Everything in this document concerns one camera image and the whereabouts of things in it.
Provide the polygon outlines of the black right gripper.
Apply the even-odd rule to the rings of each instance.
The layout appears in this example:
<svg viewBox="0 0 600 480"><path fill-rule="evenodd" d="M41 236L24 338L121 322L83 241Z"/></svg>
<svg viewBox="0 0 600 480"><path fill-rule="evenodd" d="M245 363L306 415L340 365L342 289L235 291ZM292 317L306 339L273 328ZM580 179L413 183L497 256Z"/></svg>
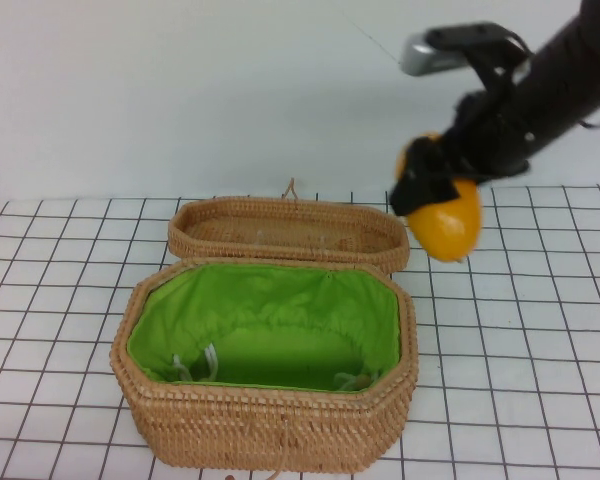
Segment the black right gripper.
<svg viewBox="0 0 600 480"><path fill-rule="evenodd" d="M397 216L458 198L451 171L466 179L504 179L530 168L519 120L506 108L506 95L474 91L456 105L447 130L447 155L436 136L419 136L405 152L406 171L389 195Z"/></svg>

